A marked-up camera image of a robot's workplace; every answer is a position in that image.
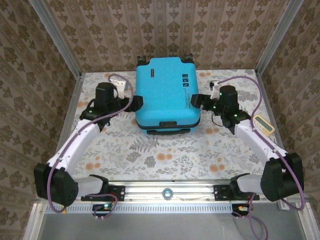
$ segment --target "black mounting plate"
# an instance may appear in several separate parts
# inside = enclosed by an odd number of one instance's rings
[[[108,194],[116,195],[118,202],[123,202],[126,195],[126,187],[118,185],[109,185]],[[84,202],[112,202],[114,201],[111,196],[82,196],[81,201]]]
[[[242,196],[235,198],[230,185],[213,185],[214,200],[216,201],[248,201],[248,195],[251,197],[253,192],[246,192]],[[253,200],[260,200],[259,195],[255,195]]]

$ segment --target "suitcase handle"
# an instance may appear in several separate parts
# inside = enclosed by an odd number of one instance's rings
[[[176,135],[176,134],[187,134],[190,133],[190,128],[184,128],[177,131],[157,131],[157,130],[147,130],[146,134],[148,135],[162,135],[162,136],[168,136],[168,135]]]

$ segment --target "floral tablecloth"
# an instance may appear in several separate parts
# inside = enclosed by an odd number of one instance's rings
[[[135,71],[117,73],[135,86]],[[95,97],[97,84],[107,82],[110,74],[85,74],[72,129],[88,102]],[[197,70],[196,75],[199,92],[203,94],[211,93],[209,82],[213,80],[238,75],[256,79],[252,69]],[[244,78],[229,84],[237,89],[241,109],[251,114],[259,100],[257,87]],[[264,102],[257,114],[269,120]],[[110,180],[230,179],[242,173],[262,174],[263,171],[262,164],[247,145],[229,130],[212,123],[210,112],[201,112],[201,121],[194,133],[174,136],[144,135],[136,124],[135,113],[123,112],[110,123],[84,153],[74,178],[97,174]]]

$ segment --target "floral wallpaper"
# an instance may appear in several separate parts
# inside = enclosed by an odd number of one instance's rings
[[[83,72],[192,53],[200,69],[254,69],[289,0],[45,0]]]
[[[262,80],[288,151],[303,160],[320,223],[320,1],[304,0]]]
[[[135,71],[118,74],[136,85]],[[75,112],[73,129],[79,116],[95,97],[98,83],[108,81],[111,72],[86,73]],[[209,83],[234,76],[256,78],[253,69],[197,70],[199,92],[210,94]],[[259,90],[247,79],[229,83],[236,87],[240,108],[252,113],[259,101]],[[269,116],[262,102],[257,114],[267,121]],[[73,173],[74,178],[90,174],[110,180],[195,180],[230,179],[243,173],[262,174],[263,165],[248,145],[224,127],[214,125],[212,113],[201,112],[195,132],[173,136],[145,135],[137,126],[135,113],[123,112],[110,121],[83,154]],[[222,124],[219,117],[214,117]]]
[[[23,237],[33,168],[54,154],[75,79],[27,0],[0,1],[0,239]]]

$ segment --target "purple cable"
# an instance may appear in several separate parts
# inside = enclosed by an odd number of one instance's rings
[[[233,212],[234,214],[238,215],[239,217],[245,217],[245,218],[248,218],[249,219],[249,223],[250,223],[250,228],[252,230],[252,233],[253,235],[255,236],[256,239],[258,240],[261,240],[261,238],[257,235],[257,233],[255,232],[254,230],[254,224],[252,222],[252,219],[255,219],[257,222],[259,222],[265,229],[265,239],[264,240],[268,240],[269,238],[269,231],[268,231],[268,228],[266,226],[266,224],[264,223],[264,221],[261,220],[261,218],[257,217],[257,216],[253,216],[252,215],[252,201],[254,200],[256,194],[252,194],[252,197],[250,199],[250,202],[249,202],[249,213],[248,213],[248,216],[242,216],[240,215],[239,213],[237,212]]]
[[[107,217],[109,217],[111,215],[111,213],[116,209],[116,206],[118,204],[118,198],[116,195],[113,195],[113,194],[89,194],[88,195],[89,197],[113,197],[114,200],[115,200],[115,203],[114,203],[114,206],[111,208],[111,210],[105,215],[105,216],[102,216],[101,219],[106,219]],[[97,213],[97,210],[99,209],[102,209],[103,207],[101,206],[97,206],[94,211],[93,211],[93,216],[94,217],[97,217],[96,213]]]
[[[248,77],[248,76],[233,76],[233,77],[230,77],[230,78],[227,78],[225,80],[222,80],[222,81],[219,81],[218,84],[222,84],[222,83],[225,83],[225,82],[228,82],[232,79],[249,79],[251,80],[256,86],[257,88],[259,89],[259,93],[260,93],[260,99],[259,99],[259,103],[258,105],[255,107],[255,109],[253,110],[252,114],[251,114],[251,120],[250,120],[250,124],[251,124],[251,127],[253,129],[253,131],[258,135],[259,138],[261,138],[273,151],[275,151],[275,148],[272,144],[270,144],[255,128],[254,126],[254,116],[255,116],[255,113],[256,111],[258,110],[258,108],[260,107],[260,104],[262,102],[262,90],[259,86],[259,84],[254,80],[252,79],[251,77]],[[300,194],[300,198],[301,198],[301,207],[296,207],[294,205],[292,205],[291,203],[287,202],[286,200],[284,199],[281,199],[284,203],[286,203],[289,207],[297,210],[297,211],[302,211],[304,208],[305,208],[305,197],[304,197],[304,191],[302,190],[302,187],[300,185],[300,182],[297,178],[297,176],[295,175],[294,171],[292,170],[292,168],[289,166],[289,164],[287,163],[287,161],[285,160],[285,158],[280,154],[280,152],[278,152],[277,150],[275,151],[275,153],[279,156],[279,158],[282,160],[283,164],[285,165],[285,167],[288,169],[289,173],[291,174],[298,190],[299,190],[299,194]]]
[[[88,122],[87,124],[85,124],[82,128],[79,129],[79,131],[73,135],[73,137],[70,139],[70,141],[65,145],[65,148],[62,150],[61,154],[59,155],[59,157],[57,158],[57,160],[55,161],[55,163],[53,164],[50,172],[49,172],[49,176],[48,176],[48,180],[47,180],[47,183],[46,183],[46,194],[47,194],[47,198],[48,198],[48,202],[49,202],[49,205],[51,207],[51,209],[55,212],[55,213],[62,213],[66,207],[64,206],[61,210],[58,210],[55,208],[53,202],[52,202],[52,198],[51,198],[51,180],[52,180],[52,175],[54,174],[54,170],[56,169],[59,161],[61,160],[61,158],[64,156],[64,154],[66,153],[66,151],[68,150],[68,148],[71,146],[71,144],[74,142],[74,140],[77,138],[77,136],[79,136],[81,134],[81,132],[87,128],[89,125],[91,124],[94,124],[100,120],[103,120],[103,119],[106,119],[106,118],[110,118],[110,117],[113,117],[115,115],[118,115],[119,113],[123,112],[124,110],[126,110],[130,104],[132,103],[133,99],[134,99],[134,88],[132,87],[132,84],[130,83],[130,81],[124,77],[124,76],[121,76],[117,73],[112,73],[110,74],[110,76],[108,77],[108,81],[111,82],[110,78],[111,77],[119,77],[119,78],[122,78],[123,80],[126,81],[126,83],[129,85],[130,89],[131,89],[131,96],[129,98],[129,102],[127,103],[127,105],[120,109],[119,111],[116,111],[116,112],[113,112],[113,113],[110,113],[110,114],[107,114],[105,116],[101,116],[101,117],[98,117],[97,119],[93,120],[93,121],[90,121]]]

